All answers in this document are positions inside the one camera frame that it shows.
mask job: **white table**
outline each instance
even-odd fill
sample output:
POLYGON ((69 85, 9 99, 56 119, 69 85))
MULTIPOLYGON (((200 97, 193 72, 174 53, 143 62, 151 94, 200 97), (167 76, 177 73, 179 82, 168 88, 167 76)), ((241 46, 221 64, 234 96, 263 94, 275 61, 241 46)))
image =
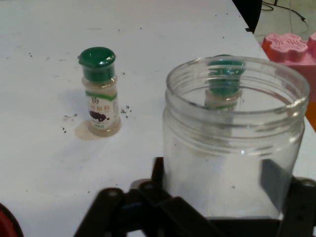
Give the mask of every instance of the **white table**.
MULTIPOLYGON (((265 58, 246 27, 231 0, 0 1, 0 202, 25 236, 71 236, 101 188, 149 177, 167 73, 223 53, 265 58), (85 132, 77 56, 91 46, 117 54, 131 110, 110 138, 85 132)), ((315 141, 306 121, 296 175, 316 179, 315 141)))

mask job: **pink foam toy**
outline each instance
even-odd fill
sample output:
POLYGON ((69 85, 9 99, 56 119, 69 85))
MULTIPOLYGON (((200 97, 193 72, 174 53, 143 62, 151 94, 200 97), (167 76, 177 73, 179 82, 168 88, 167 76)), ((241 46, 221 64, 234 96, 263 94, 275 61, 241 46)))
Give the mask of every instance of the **pink foam toy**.
POLYGON ((310 102, 316 102, 316 33, 308 41, 294 34, 269 34, 262 48, 271 61, 285 64, 300 74, 311 87, 310 102))

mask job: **floor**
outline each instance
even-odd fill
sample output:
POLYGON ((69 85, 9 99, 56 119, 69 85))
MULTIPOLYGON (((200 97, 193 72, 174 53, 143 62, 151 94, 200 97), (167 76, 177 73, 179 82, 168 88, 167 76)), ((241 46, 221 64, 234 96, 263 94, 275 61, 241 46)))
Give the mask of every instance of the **floor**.
MULTIPOLYGON (((289 7, 290 0, 278 0, 278 5, 289 7)), ((292 0, 291 7, 302 16, 307 22, 303 22, 295 13, 291 13, 292 32, 301 36, 303 40, 316 32, 316 1, 315 0, 292 0)), ((274 7, 273 11, 261 11, 258 26, 255 31, 256 39, 261 42, 269 33, 285 34, 291 32, 289 10, 274 7)))

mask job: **orange object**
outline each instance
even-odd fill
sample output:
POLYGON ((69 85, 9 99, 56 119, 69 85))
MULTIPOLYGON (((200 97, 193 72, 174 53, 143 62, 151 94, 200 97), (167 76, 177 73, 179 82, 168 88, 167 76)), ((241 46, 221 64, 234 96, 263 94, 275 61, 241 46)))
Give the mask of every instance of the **orange object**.
POLYGON ((310 102, 308 104, 306 117, 316 131, 316 102, 310 102))

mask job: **green bottle cap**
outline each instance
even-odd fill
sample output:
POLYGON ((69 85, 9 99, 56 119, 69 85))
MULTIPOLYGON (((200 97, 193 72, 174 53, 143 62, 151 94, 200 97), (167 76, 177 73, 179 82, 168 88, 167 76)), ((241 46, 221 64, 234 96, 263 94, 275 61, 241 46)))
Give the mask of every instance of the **green bottle cap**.
MULTIPOLYGON (((217 55, 215 57, 219 56, 230 56, 227 54, 217 55)), ((225 67, 219 67, 216 69, 210 69, 211 72, 209 73, 210 76, 220 76, 220 75, 228 75, 228 76, 235 76, 233 79, 211 79, 209 80, 210 85, 210 91, 212 91, 213 94, 216 95, 233 95, 239 90, 239 78, 241 74, 243 74, 244 69, 236 69, 236 68, 229 68, 227 65, 232 66, 244 66, 244 62, 242 61, 235 61, 235 60, 226 60, 221 59, 217 61, 212 61, 208 63, 208 66, 225 66, 225 67)))
POLYGON ((114 52, 104 47, 88 48, 78 57, 83 76, 92 82, 105 82, 114 77, 115 58, 114 52))

